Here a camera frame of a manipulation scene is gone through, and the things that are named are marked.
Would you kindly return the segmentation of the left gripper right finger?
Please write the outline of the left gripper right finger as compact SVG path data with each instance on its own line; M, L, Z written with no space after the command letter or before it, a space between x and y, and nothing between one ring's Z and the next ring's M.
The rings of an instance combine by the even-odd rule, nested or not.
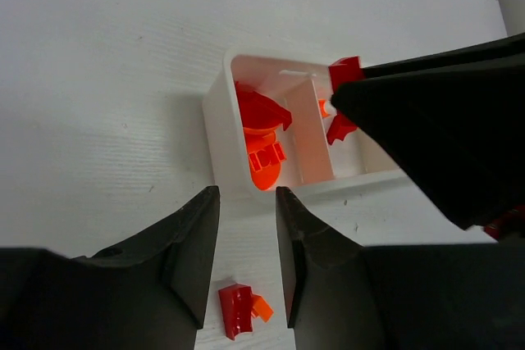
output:
M364 247L276 190L287 325L299 349L521 349L521 243Z

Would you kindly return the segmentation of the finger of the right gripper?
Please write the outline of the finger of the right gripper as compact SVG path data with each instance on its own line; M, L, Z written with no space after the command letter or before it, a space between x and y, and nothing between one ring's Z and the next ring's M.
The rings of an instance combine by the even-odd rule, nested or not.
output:
M524 37L377 66L331 105L461 229L524 202Z

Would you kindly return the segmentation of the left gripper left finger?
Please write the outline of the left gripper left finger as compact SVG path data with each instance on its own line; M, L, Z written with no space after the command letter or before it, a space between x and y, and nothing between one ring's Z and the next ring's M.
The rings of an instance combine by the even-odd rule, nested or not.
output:
M4 349L191 349L203 327L220 192L91 257L1 251Z

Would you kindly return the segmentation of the small orange lego pieces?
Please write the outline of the small orange lego pieces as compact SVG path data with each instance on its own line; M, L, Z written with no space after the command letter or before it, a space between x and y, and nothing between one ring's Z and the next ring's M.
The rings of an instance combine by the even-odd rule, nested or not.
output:
M264 323L267 323L273 317L273 314L274 311L265 298L258 294L252 295L251 316L253 318L259 318Z

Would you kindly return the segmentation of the small red lego brick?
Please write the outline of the small red lego brick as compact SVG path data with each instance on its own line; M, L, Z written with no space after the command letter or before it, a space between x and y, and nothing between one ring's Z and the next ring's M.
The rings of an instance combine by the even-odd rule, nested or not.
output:
M245 284L233 284L218 290L226 337L235 340L238 334L253 331L252 289Z

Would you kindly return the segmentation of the red slope lego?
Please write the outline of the red slope lego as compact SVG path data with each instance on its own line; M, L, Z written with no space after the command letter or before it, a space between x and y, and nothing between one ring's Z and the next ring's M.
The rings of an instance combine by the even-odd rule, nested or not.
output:
M326 133L326 140L332 145L336 140L344 141L346 136L358 129L358 126L344 115L338 113Z

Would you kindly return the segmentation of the red lego piece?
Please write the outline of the red lego piece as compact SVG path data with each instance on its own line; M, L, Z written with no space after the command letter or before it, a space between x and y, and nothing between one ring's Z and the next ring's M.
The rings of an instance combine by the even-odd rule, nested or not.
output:
M336 93L342 84L365 78L359 57L345 57L328 66L332 92Z

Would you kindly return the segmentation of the orange round lego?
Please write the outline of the orange round lego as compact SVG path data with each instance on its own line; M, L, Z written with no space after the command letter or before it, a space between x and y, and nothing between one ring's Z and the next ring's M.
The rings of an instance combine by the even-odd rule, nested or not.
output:
M262 148L255 148L249 152L248 158L251 169L259 172L282 163L286 160L286 155L281 144L275 142Z
M286 160L276 132L244 128L244 140L252 181L259 190L268 190L279 178L281 163Z

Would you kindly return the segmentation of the dark red lego cluster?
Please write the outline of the dark red lego cluster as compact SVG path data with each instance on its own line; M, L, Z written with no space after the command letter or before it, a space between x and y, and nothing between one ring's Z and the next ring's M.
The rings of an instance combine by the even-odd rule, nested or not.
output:
M235 81L235 93L241 123L245 129L263 132L273 131L279 126L287 130L291 126L291 112L271 98L252 89L250 85Z

